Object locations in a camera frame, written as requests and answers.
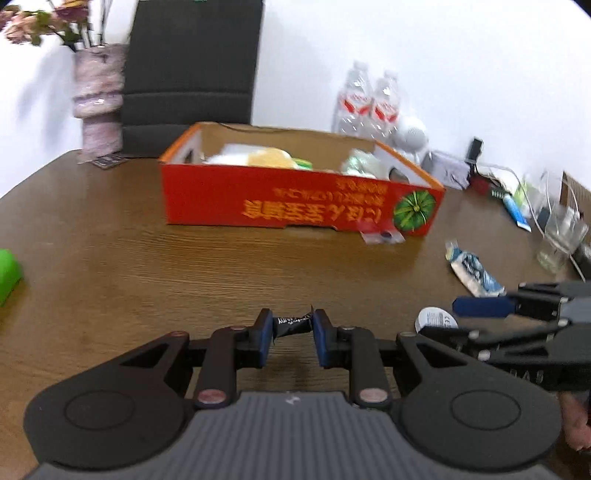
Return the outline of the green tissue pack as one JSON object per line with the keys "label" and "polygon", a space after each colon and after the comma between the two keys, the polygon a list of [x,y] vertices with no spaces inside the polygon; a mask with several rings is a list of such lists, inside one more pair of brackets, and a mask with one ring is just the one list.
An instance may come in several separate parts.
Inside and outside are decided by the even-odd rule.
{"label": "green tissue pack", "polygon": [[297,169],[301,169],[301,170],[314,169],[314,166],[312,166],[312,163],[308,160],[293,158],[293,161],[294,161],[294,164],[297,165]]}

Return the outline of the pink textured vase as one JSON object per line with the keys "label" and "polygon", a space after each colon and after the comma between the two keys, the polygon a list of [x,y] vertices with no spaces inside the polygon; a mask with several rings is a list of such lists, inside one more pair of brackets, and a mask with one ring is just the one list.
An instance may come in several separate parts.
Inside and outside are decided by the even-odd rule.
{"label": "pink textured vase", "polygon": [[75,54],[73,116],[82,121],[80,162],[119,152],[127,46],[109,44]]}

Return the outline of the black small wrapper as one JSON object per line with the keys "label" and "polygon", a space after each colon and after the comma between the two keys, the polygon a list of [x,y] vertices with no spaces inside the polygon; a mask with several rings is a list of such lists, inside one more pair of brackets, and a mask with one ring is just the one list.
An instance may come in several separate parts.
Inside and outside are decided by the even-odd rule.
{"label": "black small wrapper", "polygon": [[276,316],[273,317],[273,341],[287,336],[308,334],[312,331],[312,318],[315,309],[311,307],[307,313],[301,316]]}

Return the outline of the green crumpled plastic bag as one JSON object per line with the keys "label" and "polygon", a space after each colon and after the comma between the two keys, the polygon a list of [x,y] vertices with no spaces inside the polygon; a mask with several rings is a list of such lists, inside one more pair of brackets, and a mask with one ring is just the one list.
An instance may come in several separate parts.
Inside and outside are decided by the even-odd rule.
{"label": "green crumpled plastic bag", "polygon": [[389,181],[387,165],[373,153],[360,149],[349,151],[349,157],[342,162],[341,173],[346,176]]}

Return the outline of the red dark small box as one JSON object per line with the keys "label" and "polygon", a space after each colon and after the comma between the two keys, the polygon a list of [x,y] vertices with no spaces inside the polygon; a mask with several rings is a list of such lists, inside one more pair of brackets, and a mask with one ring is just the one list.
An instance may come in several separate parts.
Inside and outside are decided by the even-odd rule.
{"label": "red dark small box", "polygon": [[472,176],[470,187],[478,194],[489,198],[502,200],[507,194],[506,189],[499,180],[482,175]]}

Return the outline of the right clear water bottle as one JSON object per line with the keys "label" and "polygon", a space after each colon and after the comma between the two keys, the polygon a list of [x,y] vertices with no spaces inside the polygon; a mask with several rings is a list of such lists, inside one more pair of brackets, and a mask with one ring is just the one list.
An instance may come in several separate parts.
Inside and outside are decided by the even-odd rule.
{"label": "right clear water bottle", "polygon": [[400,105],[398,77],[395,73],[386,71],[374,87],[367,124],[367,133],[372,140],[388,140],[391,132],[397,128]]}

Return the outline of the clear water bottle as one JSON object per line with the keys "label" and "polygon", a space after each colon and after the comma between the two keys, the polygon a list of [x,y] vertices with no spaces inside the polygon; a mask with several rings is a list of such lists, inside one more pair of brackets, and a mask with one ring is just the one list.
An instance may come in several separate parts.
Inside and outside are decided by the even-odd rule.
{"label": "clear water bottle", "polygon": [[372,140],[388,140],[391,132],[397,128],[400,105],[398,77],[395,73],[386,71],[374,87],[367,124],[367,133]]}
{"label": "clear water bottle", "polygon": [[363,119],[370,113],[372,101],[368,67],[365,63],[356,61],[346,74],[345,84],[339,91],[332,131],[335,134],[358,136]]}

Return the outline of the red orange cardboard box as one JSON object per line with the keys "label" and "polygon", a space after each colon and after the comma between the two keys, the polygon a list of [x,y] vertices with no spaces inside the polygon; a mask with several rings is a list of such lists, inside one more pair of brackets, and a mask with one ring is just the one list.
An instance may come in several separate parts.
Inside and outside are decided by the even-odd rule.
{"label": "red orange cardboard box", "polygon": [[[274,147],[312,170],[207,165],[226,144]],[[373,153],[389,181],[341,173],[349,151]],[[170,224],[426,235],[445,195],[430,174],[383,142],[307,130],[197,123],[159,158]]]}

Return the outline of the small clear plastic bag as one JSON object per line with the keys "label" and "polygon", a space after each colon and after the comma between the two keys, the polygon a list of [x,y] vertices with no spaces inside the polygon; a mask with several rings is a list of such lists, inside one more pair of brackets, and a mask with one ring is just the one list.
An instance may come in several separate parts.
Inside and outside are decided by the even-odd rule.
{"label": "small clear plastic bag", "polygon": [[388,244],[395,245],[405,242],[405,237],[396,229],[382,231],[363,231],[363,241],[367,245]]}

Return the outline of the white round disc device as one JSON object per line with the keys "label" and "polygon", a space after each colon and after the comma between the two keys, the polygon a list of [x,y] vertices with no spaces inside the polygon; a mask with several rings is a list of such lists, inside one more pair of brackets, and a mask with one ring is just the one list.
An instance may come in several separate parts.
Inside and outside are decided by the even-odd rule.
{"label": "white round disc device", "polygon": [[458,329],[459,325],[454,316],[446,310],[439,307],[425,307],[415,320],[415,331],[420,332],[426,327]]}

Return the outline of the left clear water bottle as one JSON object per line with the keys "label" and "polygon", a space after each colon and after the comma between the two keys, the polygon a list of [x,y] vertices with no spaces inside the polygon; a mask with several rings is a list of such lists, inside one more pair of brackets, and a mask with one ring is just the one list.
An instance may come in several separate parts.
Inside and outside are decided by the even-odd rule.
{"label": "left clear water bottle", "polygon": [[345,84],[339,91],[332,131],[335,134],[358,136],[363,119],[370,113],[372,101],[368,67],[365,63],[356,61],[346,74]]}

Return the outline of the orange white plush toy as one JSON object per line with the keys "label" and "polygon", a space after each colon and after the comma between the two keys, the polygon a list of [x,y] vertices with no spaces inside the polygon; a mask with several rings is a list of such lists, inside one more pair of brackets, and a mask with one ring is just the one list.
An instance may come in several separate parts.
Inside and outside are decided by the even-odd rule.
{"label": "orange white plush toy", "polygon": [[284,150],[246,144],[226,144],[221,152],[206,158],[204,164],[291,170],[300,168],[296,160]]}

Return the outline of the white tin box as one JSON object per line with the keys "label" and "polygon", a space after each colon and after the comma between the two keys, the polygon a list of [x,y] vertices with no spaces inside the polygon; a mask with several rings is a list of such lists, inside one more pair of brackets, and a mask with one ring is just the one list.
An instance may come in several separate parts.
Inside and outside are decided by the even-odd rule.
{"label": "white tin box", "polygon": [[466,190],[470,185],[470,165],[446,152],[430,151],[423,160],[422,168],[446,188]]}

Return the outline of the dried pink flower bouquet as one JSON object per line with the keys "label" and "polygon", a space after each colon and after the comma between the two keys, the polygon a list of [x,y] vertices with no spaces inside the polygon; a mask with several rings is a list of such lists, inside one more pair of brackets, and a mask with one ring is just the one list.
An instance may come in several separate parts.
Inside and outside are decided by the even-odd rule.
{"label": "dried pink flower bouquet", "polygon": [[40,46],[55,36],[73,52],[105,45],[105,28],[112,1],[99,3],[97,39],[92,37],[90,1],[48,1],[50,10],[26,10],[10,1],[1,2],[1,33],[12,44]]}

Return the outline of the white astronaut figurine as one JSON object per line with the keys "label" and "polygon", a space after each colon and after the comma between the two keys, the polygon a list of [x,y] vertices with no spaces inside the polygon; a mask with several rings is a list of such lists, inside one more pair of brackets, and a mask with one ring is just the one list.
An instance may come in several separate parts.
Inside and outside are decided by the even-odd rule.
{"label": "white astronaut figurine", "polygon": [[394,149],[418,166],[429,151],[429,138],[418,128],[394,130],[391,140]]}

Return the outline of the green cylinder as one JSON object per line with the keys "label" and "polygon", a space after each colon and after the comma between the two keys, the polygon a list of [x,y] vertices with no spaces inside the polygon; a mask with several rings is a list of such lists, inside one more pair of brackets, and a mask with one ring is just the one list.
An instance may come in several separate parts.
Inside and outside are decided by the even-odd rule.
{"label": "green cylinder", "polygon": [[0,250],[0,305],[3,305],[22,278],[20,264],[7,249]]}

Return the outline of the clear drinking glass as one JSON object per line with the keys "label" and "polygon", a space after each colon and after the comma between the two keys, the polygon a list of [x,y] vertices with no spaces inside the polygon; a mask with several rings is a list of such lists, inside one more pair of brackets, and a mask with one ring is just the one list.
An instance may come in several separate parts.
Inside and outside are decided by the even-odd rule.
{"label": "clear drinking glass", "polygon": [[538,262],[549,272],[558,273],[583,242],[588,230],[578,210],[555,204],[544,227]]}

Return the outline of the blue white snack packet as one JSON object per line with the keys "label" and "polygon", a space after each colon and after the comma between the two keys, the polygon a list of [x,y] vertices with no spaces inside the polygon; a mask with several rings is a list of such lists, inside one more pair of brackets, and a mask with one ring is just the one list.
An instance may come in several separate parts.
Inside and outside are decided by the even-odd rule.
{"label": "blue white snack packet", "polygon": [[505,294],[505,287],[485,269],[479,257],[462,250],[455,240],[446,243],[446,260],[460,282],[474,297],[491,298]]}

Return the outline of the black paper shopping bag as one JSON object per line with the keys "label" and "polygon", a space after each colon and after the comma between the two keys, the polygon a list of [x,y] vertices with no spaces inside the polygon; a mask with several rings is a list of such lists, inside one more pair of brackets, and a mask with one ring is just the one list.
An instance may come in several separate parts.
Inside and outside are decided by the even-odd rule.
{"label": "black paper shopping bag", "polygon": [[124,66],[124,154],[160,156],[196,122],[252,120],[262,1],[140,1]]}

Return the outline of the blue white tube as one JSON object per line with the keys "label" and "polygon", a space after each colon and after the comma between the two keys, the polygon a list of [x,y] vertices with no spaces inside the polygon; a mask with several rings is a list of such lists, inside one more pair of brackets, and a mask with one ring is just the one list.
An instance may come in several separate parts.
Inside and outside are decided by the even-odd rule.
{"label": "blue white tube", "polygon": [[531,227],[528,221],[522,215],[520,207],[515,203],[513,197],[510,194],[505,194],[502,201],[516,226],[522,230],[531,232]]}

